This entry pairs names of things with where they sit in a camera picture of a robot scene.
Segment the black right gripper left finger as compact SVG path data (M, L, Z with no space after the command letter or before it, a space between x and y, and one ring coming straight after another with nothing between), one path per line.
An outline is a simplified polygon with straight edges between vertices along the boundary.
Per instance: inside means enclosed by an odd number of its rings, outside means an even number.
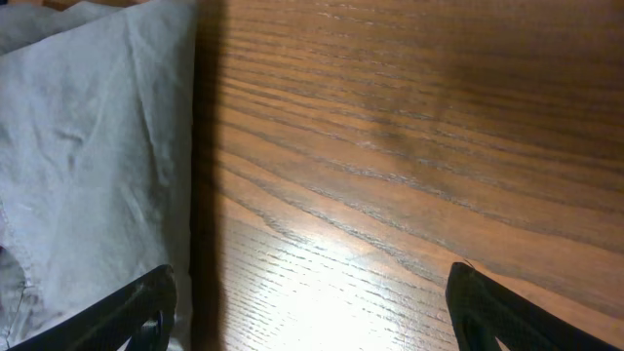
M174 270L160 265L10 351L165 351L176 299Z

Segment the grey shorts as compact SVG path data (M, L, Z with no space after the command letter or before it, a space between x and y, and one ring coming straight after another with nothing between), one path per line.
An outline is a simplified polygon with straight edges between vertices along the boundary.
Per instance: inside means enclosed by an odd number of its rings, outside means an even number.
M191 1L2 7L3 348L162 264L189 348L196 28Z

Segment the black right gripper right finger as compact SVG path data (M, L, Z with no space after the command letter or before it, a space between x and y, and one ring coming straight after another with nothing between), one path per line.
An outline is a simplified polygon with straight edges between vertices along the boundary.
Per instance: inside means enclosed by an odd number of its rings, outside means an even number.
M446 301L460 351L617 350L463 262L450 268Z

